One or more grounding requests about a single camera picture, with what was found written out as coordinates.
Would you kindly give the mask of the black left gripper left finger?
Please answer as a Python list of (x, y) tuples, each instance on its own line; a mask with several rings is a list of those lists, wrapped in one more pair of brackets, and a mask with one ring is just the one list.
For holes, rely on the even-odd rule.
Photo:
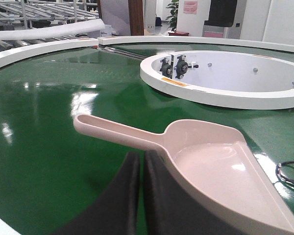
[(134, 235), (140, 188), (140, 157), (128, 152), (104, 192), (53, 235)]

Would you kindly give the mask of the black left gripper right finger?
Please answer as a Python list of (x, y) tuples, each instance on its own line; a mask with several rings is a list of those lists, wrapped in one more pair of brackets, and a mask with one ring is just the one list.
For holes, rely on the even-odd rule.
[(144, 207), (150, 235), (236, 235), (171, 176), (156, 151), (144, 155)]

